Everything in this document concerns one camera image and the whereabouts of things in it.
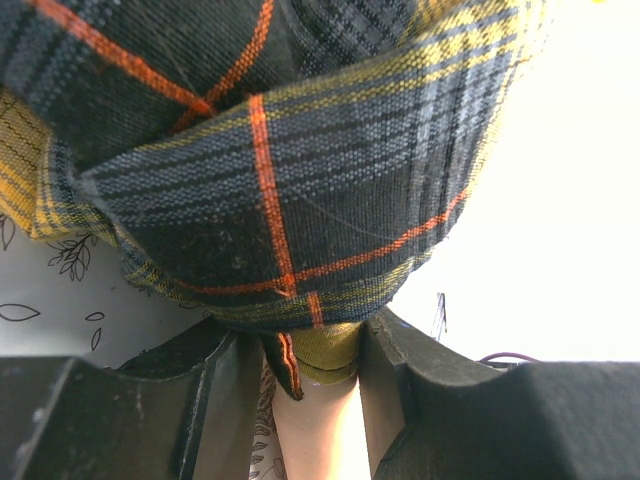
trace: orange line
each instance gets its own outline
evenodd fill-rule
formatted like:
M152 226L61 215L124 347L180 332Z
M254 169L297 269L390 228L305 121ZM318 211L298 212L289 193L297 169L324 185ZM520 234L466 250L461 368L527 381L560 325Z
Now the orange line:
M289 255L289 245L282 220L282 211L280 210L280 199L278 198L278 187L276 186L276 177L271 161L267 117L264 113L262 95L249 99L249 120L253 132L256 171L258 173L260 191L264 199L267 223L271 232L271 242L278 261L278 267L280 268L280 274L282 275L285 294L295 296L296 280L293 275L293 263Z
M251 40L244 48L240 57L233 64L231 68L220 79L216 86L214 86L209 92L207 92L206 100L213 109L213 104L220 100L223 95L229 92L242 77L246 75L249 69L253 66L256 59L262 52L264 44L267 41L267 34L269 33L269 26L271 25L271 17L273 15L273 2L274 0L265 0L258 16L256 28L253 30L253 36ZM196 116L196 112L192 109L187 110L184 115L178 120L178 122L171 129L171 133L177 133L189 126Z
M409 240L422 235L423 233L431 230L432 228L435 228L443 222L446 222L451 216L453 210L458 206L460 202L467 198L467 195L467 190L463 190L451 201L451 203L449 203L449 206L444 213L432 217L418 227L407 230L404 234L402 234L402 236L394 240L393 243L385 245L384 247L377 248L376 250L361 253L360 255L355 255L343 260L338 260L337 262L329 263L321 267L303 270L302 272L293 275L294 280L300 282L308 280L310 278L321 277L323 275L337 272L339 270L344 270L345 268L354 267L356 265L360 265L362 263L373 260L374 258L383 257L385 255L393 253L396 250L402 248ZM194 292L205 293L209 295L233 295L239 293L251 293L271 290L277 288L279 285L283 285L284 281L284 277L280 277L265 282L252 283L247 285L234 285L231 287L197 287L195 285L189 285L179 280L176 280L176 283Z
M322 305L318 292L309 293L309 309L311 310L313 328L321 328L324 325L324 319L322 318Z
M298 371L298 361L293 354L293 341L291 335L286 333L279 333L278 338L282 343L283 355L285 365L289 369L289 378L291 379L291 385L293 386L293 393L298 397L298 400L302 399L302 389L300 388L300 372Z
M74 12L55 0L24 0L46 15L69 34L82 40L105 60L117 65L132 77L148 85L156 92L189 106L200 115L210 115L209 104L204 98L171 82L153 70L146 62L126 51L93 28Z

